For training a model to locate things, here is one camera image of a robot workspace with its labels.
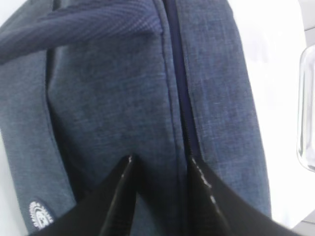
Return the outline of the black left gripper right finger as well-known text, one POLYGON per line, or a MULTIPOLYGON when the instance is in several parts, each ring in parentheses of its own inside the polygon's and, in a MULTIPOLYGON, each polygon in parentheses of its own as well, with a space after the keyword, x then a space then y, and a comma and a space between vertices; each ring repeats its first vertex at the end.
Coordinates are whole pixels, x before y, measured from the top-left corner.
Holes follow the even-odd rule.
POLYGON ((188 159, 191 236, 293 236, 236 195, 203 160, 188 159))

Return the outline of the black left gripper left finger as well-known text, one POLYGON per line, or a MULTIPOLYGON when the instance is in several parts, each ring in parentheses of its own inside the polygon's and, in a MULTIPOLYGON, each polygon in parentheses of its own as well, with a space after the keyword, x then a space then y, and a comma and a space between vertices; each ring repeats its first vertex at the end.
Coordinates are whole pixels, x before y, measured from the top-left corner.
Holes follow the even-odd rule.
POLYGON ((122 158, 99 187, 36 236, 128 236, 134 215, 134 156, 122 158))

